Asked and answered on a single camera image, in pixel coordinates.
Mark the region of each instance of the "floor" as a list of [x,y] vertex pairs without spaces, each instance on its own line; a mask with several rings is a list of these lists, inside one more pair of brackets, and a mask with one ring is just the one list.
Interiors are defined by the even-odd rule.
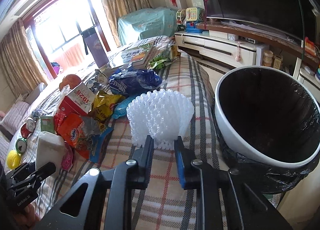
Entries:
[[227,69],[223,66],[219,66],[213,62],[201,60],[200,58],[194,57],[196,61],[201,65],[201,67],[208,73],[209,80],[212,85],[213,90],[215,91],[215,88],[217,86],[217,83],[219,79],[230,69]]

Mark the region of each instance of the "wooden shelf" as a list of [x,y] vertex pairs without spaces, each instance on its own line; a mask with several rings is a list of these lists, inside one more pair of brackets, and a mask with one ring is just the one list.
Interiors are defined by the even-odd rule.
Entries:
[[[198,23],[197,27],[200,29],[204,29],[204,22]],[[248,37],[251,39],[258,40],[262,43],[281,48],[282,50],[288,52],[289,54],[292,54],[296,56],[297,58],[302,57],[302,48],[299,45],[295,45],[294,43],[291,43],[287,40],[283,40],[274,36],[270,36],[267,34],[263,34],[260,32],[247,30],[239,27],[232,27],[224,25],[220,22],[210,22],[206,25],[207,30],[213,30],[213,31],[220,31],[224,33],[230,33],[235,34],[242,37]],[[303,61],[307,64],[311,65],[313,68],[318,69],[319,67],[319,60],[318,58],[308,54],[305,52],[305,57],[303,58]]]

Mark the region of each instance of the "green box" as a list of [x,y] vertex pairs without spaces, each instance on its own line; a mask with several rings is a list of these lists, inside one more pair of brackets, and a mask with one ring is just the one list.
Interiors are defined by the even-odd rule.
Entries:
[[51,132],[55,134],[53,116],[40,116],[40,125],[42,132]]

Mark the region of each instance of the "human hand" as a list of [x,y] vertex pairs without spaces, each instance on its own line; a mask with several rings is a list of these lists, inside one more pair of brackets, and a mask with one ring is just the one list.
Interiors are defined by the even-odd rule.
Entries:
[[19,226],[24,226],[24,229],[32,229],[36,222],[40,221],[32,204],[25,207],[23,213],[13,214],[14,219]]

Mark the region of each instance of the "yellow snack bag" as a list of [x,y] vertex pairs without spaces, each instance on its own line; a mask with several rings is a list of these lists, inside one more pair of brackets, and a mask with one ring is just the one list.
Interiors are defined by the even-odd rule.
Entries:
[[106,118],[112,115],[114,105],[125,97],[119,94],[107,94],[99,91],[93,101],[93,117],[96,121],[104,122]]

